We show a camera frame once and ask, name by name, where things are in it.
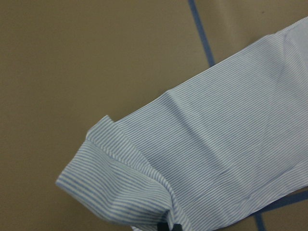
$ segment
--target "brown floor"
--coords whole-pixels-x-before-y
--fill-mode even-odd
[[[305,0],[196,5],[216,62],[308,15]],[[187,1],[6,1],[0,22],[0,230],[130,230],[54,182],[104,115],[118,120],[208,68]],[[307,201],[263,219],[308,230]],[[224,230],[257,228],[250,217]]]

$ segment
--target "blue tape line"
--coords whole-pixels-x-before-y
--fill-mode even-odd
[[[196,23],[196,26],[197,26],[197,29],[198,29],[198,32],[199,32],[199,36],[200,36],[200,39],[201,39],[201,42],[202,42],[202,45],[203,45],[203,48],[204,48],[204,51],[205,51],[205,54],[206,54],[206,57],[207,57],[208,64],[209,64],[210,67],[214,66],[215,65],[214,57],[213,57],[210,45],[208,43],[205,31],[203,29],[196,4],[195,4],[194,0],[188,0],[188,3],[189,3],[189,6],[190,6],[190,9],[192,11],[194,22]]]
[[[263,223],[262,215],[260,213],[255,214],[255,221],[257,224],[258,231],[266,231],[264,223]]]
[[[285,196],[285,197],[279,199],[278,201],[275,201],[275,202],[269,204],[268,206],[264,207],[263,209],[253,213],[252,216],[254,214],[268,212],[268,211],[271,211],[273,209],[281,208],[281,207],[284,207],[286,205],[291,205],[291,204],[301,202],[301,201],[304,201],[304,200],[308,200],[308,191],[299,192],[297,194],[290,195],[290,196]]]

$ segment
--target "black object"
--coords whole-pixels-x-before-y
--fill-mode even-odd
[[[170,231],[168,223],[158,223],[157,231]],[[183,231],[181,224],[174,224],[172,231]]]

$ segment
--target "tan surface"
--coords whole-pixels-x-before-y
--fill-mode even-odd
[[[263,220],[269,231],[306,231],[308,200],[266,212]]]
[[[258,231],[253,217],[248,217],[219,231]]]
[[[0,18],[0,230],[130,230],[54,182],[104,115],[207,68],[187,2],[3,1]]]
[[[308,16],[307,0],[196,0],[216,63]]]

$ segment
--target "blue and white striped fabric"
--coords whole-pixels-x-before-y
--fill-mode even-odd
[[[56,183],[136,231],[214,230],[307,186],[308,18],[104,117]]]

